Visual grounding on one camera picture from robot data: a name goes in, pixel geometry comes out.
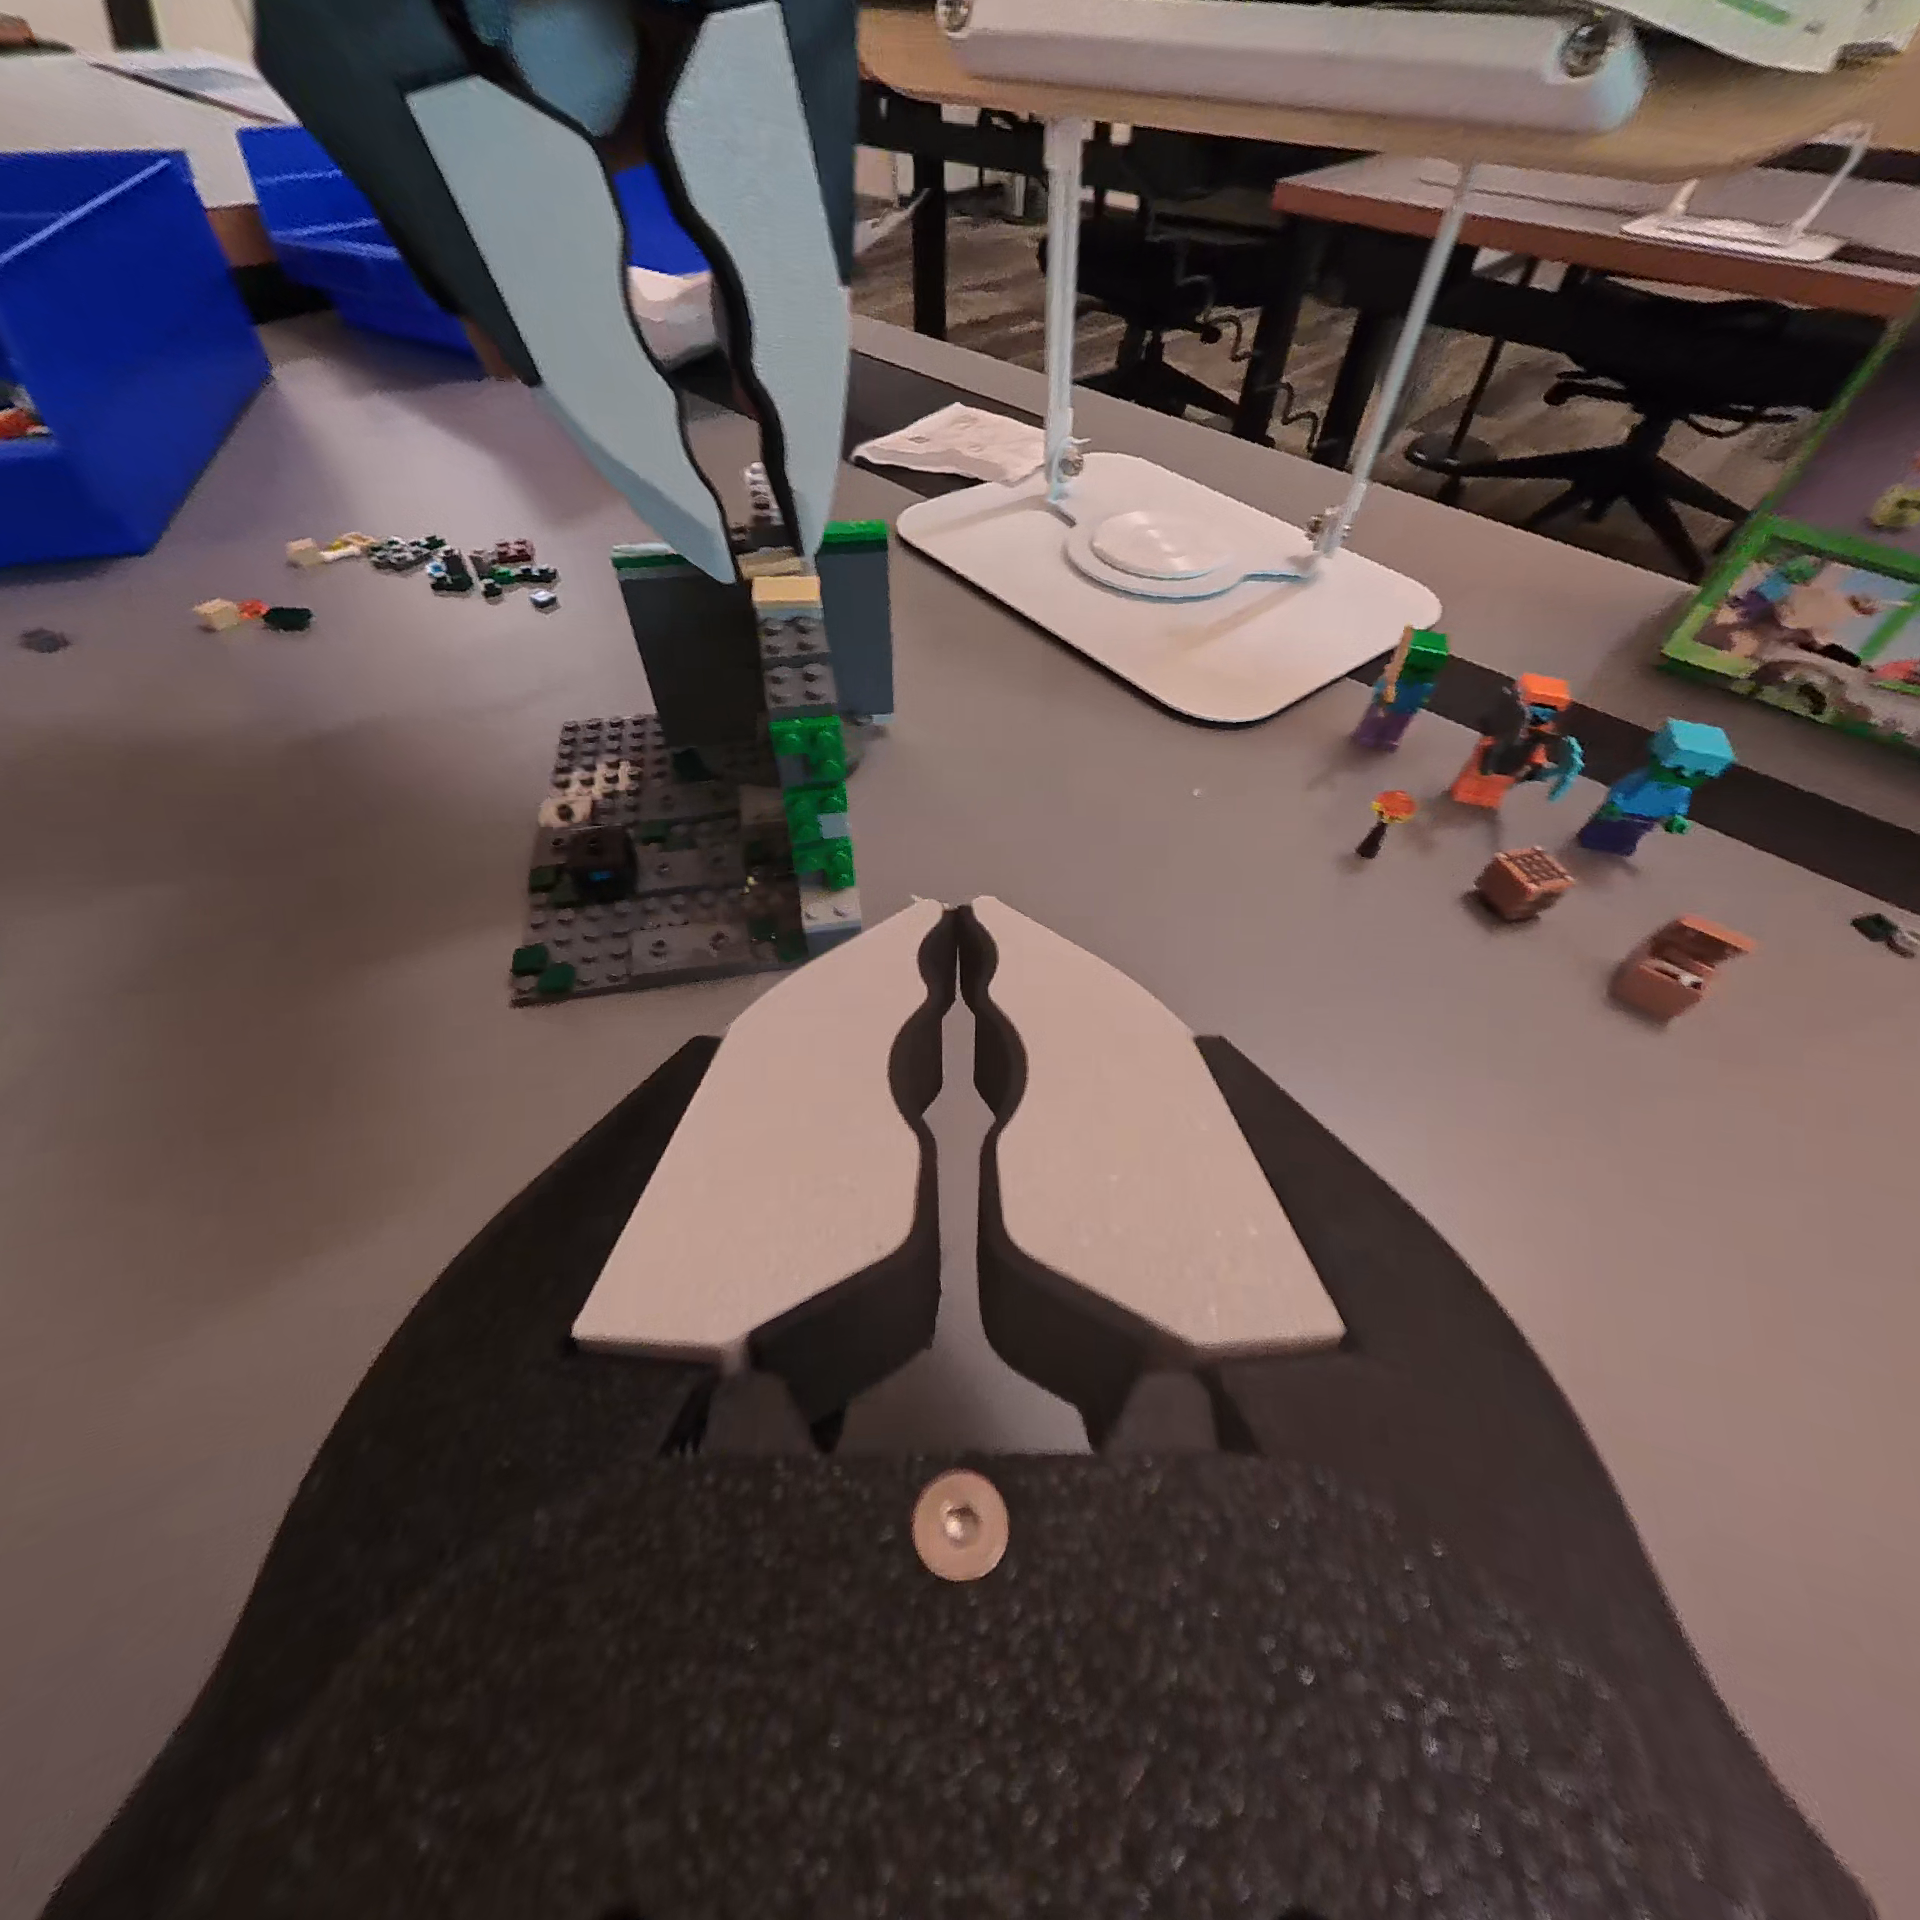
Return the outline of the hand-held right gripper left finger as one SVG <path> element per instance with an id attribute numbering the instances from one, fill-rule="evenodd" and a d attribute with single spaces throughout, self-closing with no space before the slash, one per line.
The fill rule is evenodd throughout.
<path id="1" fill-rule="evenodd" d="M 745 1368 L 750 1335 L 911 1244 L 947 905 L 911 897 L 735 1015 L 590 1284 L 572 1346 Z"/>

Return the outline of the white green booklet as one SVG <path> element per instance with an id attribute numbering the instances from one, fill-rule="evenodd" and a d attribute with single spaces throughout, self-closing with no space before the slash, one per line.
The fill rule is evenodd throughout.
<path id="1" fill-rule="evenodd" d="M 1920 33 L 1913 0 L 1608 0 L 1608 12 L 1729 60 L 1807 79 L 1905 53 Z"/>

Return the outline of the brown table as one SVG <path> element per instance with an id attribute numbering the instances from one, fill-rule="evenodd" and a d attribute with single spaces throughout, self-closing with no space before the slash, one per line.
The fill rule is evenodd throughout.
<path id="1" fill-rule="evenodd" d="M 1450 186 L 1450 162 L 1362 156 L 1273 182 L 1271 204 L 1300 220 L 1431 245 Z M 1828 315 L 1898 319 L 1913 304 L 1913 182 L 1838 182 L 1838 198 L 1810 220 L 1810 229 L 1838 237 L 1838 251 L 1828 257 L 1747 257 L 1626 229 L 1626 220 L 1665 211 L 1665 198 L 1665 182 L 1480 164 L 1455 237 L 1518 257 L 1583 267 L 1729 297 L 1772 297 Z"/>

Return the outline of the grey table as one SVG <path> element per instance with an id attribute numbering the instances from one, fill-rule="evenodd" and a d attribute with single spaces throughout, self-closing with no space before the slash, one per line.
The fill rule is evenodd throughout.
<path id="1" fill-rule="evenodd" d="M 115 71 L 98 71 L 73 47 L 13 47 L 0 60 L 0 149 L 5 156 L 185 156 L 206 216 L 226 247 L 226 267 L 277 267 L 258 220 L 252 170 L 241 162 L 241 127 L 285 127 L 285 101 L 241 94 L 241 112 L 215 101 L 185 101 Z"/>

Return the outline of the brown toy chest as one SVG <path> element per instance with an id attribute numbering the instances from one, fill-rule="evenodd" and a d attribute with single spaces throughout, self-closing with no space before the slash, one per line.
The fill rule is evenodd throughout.
<path id="1" fill-rule="evenodd" d="M 1662 919 L 1608 984 L 1608 996 L 1619 1007 L 1636 1007 L 1637 1022 L 1677 1022 L 1698 1007 L 1724 975 L 1724 964 L 1755 955 L 1755 935 L 1704 919 L 1704 915 L 1672 915 Z"/>

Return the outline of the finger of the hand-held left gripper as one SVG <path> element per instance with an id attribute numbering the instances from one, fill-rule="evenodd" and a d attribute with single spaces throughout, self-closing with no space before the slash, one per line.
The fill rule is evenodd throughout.
<path id="1" fill-rule="evenodd" d="M 851 290 L 783 15 L 709 15 L 663 103 L 663 149 L 730 307 L 760 462 L 815 556 L 851 399 Z"/>
<path id="2" fill-rule="evenodd" d="M 408 112 L 541 376 L 549 411 L 682 561 L 735 580 L 718 489 L 641 343 L 624 216 L 583 133 L 494 79 L 412 89 Z"/>

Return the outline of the white bag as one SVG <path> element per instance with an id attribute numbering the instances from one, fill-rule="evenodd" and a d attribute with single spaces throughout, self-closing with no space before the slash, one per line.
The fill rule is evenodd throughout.
<path id="1" fill-rule="evenodd" d="M 641 343 L 663 369 L 682 369 L 730 345 L 730 319 L 710 271 L 670 277 L 629 267 L 624 282 Z"/>

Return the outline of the sheet of paper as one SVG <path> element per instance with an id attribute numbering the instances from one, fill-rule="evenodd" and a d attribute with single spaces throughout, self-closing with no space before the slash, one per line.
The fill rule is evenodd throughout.
<path id="1" fill-rule="evenodd" d="M 98 71 L 152 81 L 152 89 L 169 89 L 185 101 L 215 101 L 226 112 L 241 112 L 241 94 L 272 94 L 272 81 L 247 66 L 247 60 L 226 60 L 212 47 L 111 47 L 111 53 L 89 53 Z"/>

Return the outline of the grey desk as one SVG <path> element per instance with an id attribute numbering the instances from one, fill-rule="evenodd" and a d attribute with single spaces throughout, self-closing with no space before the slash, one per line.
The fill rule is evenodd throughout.
<path id="1" fill-rule="evenodd" d="M 636 513 L 510 379 L 325 319 L 152 556 L 5 575 L 5 1913 L 206 1687 L 325 1428 L 433 1280 L 756 984 L 510 1007 L 551 737 L 646 706 Z M 536 538 L 563 609 L 285 538 Z M 195 609 L 306 600 L 307 632 Z M 1714 830 L 1485 928 L 1466 721 L 1346 758 L 1362 685 L 1214 734 L 923 556 L 862 897 L 1010 897 L 1230 1035 L 1480 1269 L 1588 1423 L 1714 1687 L 1913 1913 L 1913 960 Z M 1662 919 L 1755 955 L 1665 1024 Z"/>

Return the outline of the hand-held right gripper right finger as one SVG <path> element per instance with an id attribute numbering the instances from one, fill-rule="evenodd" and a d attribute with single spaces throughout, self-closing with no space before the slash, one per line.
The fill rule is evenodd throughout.
<path id="1" fill-rule="evenodd" d="M 1010 1244 L 1183 1350 L 1330 1350 L 1346 1323 L 1193 1024 L 1006 897 L 973 897 L 1020 1044 L 1000 1132 Z"/>

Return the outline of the blue plastic bin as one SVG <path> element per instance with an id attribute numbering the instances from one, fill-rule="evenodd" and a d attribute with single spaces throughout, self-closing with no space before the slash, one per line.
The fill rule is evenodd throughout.
<path id="1" fill-rule="evenodd" d="M 0 162 L 0 561 L 138 556 L 272 379 L 185 156 Z"/>
<path id="2" fill-rule="evenodd" d="M 252 170 L 272 247 L 296 288 L 325 290 L 354 332 L 473 356 L 462 327 L 418 288 L 370 198 L 306 127 L 247 127 L 238 144 Z M 670 277 L 709 271 L 646 164 L 616 170 L 612 186 L 624 204 L 629 267 Z"/>

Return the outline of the grey green toy brick building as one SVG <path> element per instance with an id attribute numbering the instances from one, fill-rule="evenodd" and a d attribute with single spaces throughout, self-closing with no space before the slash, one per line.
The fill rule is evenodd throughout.
<path id="1" fill-rule="evenodd" d="M 777 546 L 735 522 L 735 561 Z M 892 721 L 887 522 L 826 519 L 810 580 L 612 546 L 652 713 L 559 734 L 510 1002 L 793 972 L 862 933 L 851 780 Z"/>

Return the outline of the brown white-tipped brick piece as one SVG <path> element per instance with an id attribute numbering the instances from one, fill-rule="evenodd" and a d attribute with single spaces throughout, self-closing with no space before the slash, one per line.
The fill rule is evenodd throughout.
<path id="1" fill-rule="evenodd" d="M 1571 894 L 1571 874 L 1551 849 L 1498 849 L 1474 876 L 1480 912 L 1506 928 L 1542 919 L 1551 905 Z"/>

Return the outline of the white paper slip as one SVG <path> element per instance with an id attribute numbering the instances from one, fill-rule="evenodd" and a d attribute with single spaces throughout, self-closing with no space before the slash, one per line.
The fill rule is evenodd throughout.
<path id="1" fill-rule="evenodd" d="M 953 475 L 973 483 L 1020 483 L 1042 475 L 1048 435 L 1042 427 L 1006 420 L 973 405 L 944 405 L 887 435 L 851 444 L 851 462 L 905 468 L 905 475 Z"/>

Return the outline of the white stand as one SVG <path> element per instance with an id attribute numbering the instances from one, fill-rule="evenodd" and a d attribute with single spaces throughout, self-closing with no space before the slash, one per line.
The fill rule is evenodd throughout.
<path id="1" fill-rule="evenodd" d="M 1851 237 L 1822 229 L 1822 216 L 1831 211 L 1838 186 L 1862 170 L 1870 149 L 1870 121 L 1844 121 L 1822 144 L 1844 144 L 1844 162 L 1822 175 L 1815 198 L 1795 220 L 1697 216 L 1697 175 L 1662 211 L 1624 220 L 1624 237 L 1697 251 L 1828 267 L 1844 251 Z"/>

